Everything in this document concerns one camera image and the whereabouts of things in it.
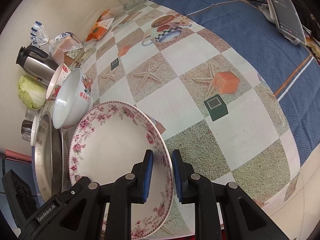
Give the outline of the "dark blue refrigerator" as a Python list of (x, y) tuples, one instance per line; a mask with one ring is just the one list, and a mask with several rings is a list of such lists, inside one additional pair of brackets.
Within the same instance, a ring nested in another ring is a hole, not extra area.
[(6, 201), (12, 215), (12, 220), (21, 233), (9, 236), (11, 222), (3, 221), (6, 239), (50, 239), (46, 232), (47, 213), (44, 210), (42, 197), (35, 194), (29, 184), (25, 182), (14, 170), (5, 169), (2, 161), (2, 185)]

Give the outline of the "pink floral plate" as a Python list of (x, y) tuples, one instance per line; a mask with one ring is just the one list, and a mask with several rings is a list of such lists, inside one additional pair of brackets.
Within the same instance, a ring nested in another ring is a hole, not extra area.
[(167, 147), (150, 118), (125, 102), (108, 101), (89, 110), (73, 134), (69, 177), (86, 176), (100, 185), (112, 183), (153, 151), (153, 169), (146, 203), (131, 211), (131, 238), (151, 236), (165, 222), (172, 206), (174, 175)]

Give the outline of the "white bowl red characters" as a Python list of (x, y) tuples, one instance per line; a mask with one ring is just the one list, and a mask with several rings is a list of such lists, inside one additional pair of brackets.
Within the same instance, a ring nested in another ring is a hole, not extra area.
[(79, 68), (63, 82), (56, 97), (52, 121), (56, 129), (77, 125), (92, 102), (92, 81)]

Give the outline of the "sliced bread in bag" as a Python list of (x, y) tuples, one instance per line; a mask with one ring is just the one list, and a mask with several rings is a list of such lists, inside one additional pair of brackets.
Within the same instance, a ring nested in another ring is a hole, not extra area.
[(30, 29), (30, 44), (37, 48), (48, 46), (50, 56), (57, 64), (70, 66), (82, 52), (82, 42), (71, 32), (64, 32), (55, 38), (48, 38), (44, 25), (35, 21)]

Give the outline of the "small white cup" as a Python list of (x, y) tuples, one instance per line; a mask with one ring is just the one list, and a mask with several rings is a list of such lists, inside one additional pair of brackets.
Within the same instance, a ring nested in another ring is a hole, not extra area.
[(39, 127), (40, 123), (40, 117), (36, 114), (33, 119), (33, 124), (31, 127), (31, 134), (30, 134), (30, 144), (31, 146), (35, 146), (35, 141), (36, 141), (36, 134), (37, 134), (37, 129)]

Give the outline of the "napa cabbage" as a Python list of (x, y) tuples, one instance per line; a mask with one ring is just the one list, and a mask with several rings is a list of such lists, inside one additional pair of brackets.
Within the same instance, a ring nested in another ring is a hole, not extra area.
[(21, 75), (18, 80), (18, 98), (29, 109), (41, 109), (46, 103), (47, 86), (29, 75)]

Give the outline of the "stainless steel thermos jug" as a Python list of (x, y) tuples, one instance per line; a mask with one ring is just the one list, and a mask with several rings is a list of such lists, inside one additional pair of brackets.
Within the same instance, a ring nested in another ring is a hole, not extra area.
[(59, 66), (49, 54), (32, 45), (20, 48), (16, 64), (44, 85), (49, 85)]

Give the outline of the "orange snack packet back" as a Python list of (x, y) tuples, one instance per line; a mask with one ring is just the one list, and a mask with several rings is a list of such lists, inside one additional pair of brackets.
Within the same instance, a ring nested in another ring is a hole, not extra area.
[(108, 20), (110, 18), (113, 18), (113, 15), (111, 14), (110, 9), (107, 9), (104, 12), (101, 13), (101, 15), (97, 19), (97, 22)]

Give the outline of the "red rimmed strawberry bowl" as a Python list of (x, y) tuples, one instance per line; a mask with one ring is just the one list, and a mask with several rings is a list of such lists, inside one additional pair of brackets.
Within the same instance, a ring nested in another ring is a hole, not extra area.
[(53, 74), (46, 92), (46, 100), (55, 101), (66, 77), (71, 73), (67, 65), (61, 63)]

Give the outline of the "pink foam tube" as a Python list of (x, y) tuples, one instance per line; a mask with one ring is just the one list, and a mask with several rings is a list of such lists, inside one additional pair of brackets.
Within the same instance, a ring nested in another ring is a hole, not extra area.
[(11, 151), (9, 149), (5, 150), (5, 158), (12, 161), (23, 162), (23, 163), (31, 163), (31, 156), (24, 155), (15, 151)]

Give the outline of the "stainless steel round plate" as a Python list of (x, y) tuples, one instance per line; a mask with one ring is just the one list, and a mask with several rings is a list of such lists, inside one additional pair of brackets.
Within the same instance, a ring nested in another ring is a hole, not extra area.
[(35, 136), (35, 176), (44, 202), (71, 187), (67, 162), (68, 147), (63, 131), (54, 127), (51, 114), (46, 111)]

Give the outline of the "orange snack packet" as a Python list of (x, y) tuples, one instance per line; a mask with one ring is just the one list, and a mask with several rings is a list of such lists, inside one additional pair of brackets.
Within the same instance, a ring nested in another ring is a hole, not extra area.
[(90, 40), (97, 40), (99, 41), (110, 29), (114, 18), (109, 18), (106, 20), (102, 20), (96, 22), (95, 25), (89, 31), (85, 41), (88, 42)]
[(113, 18), (113, 15), (111, 14), (110, 9), (107, 9), (104, 12), (101, 13), (101, 15), (97, 19), (97, 22), (108, 20), (110, 18)]

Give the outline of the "blue quilted tablecloth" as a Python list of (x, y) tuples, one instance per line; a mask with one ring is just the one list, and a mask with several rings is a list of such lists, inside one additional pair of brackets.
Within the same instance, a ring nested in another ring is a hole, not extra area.
[(150, 0), (214, 32), (246, 59), (279, 100), (300, 162), (319, 144), (319, 63), (294, 46), (254, 6), (243, 0)]

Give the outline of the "orange snack packet front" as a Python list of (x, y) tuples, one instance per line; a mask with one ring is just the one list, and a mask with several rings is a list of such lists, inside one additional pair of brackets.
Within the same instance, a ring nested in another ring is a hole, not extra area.
[(88, 42), (90, 40), (97, 40), (99, 41), (110, 29), (114, 18), (109, 18), (106, 20), (102, 20), (96, 22), (95, 25), (89, 31), (85, 41)]

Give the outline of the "checkered plastic table cover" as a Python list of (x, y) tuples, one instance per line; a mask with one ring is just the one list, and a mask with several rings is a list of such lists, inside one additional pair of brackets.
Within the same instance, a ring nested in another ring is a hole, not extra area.
[[(116, 17), (71, 68), (92, 81), (94, 106), (121, 101), (147, 115), (170, 155), (219, 184), (237, 183), (269, 216), (297, 192), (300, 164), (289, 124), (259, 73), (215, 33), (146, 1)], [(195, 232), (194, 208), (175, 188), (163, 225), (145, 238)]]

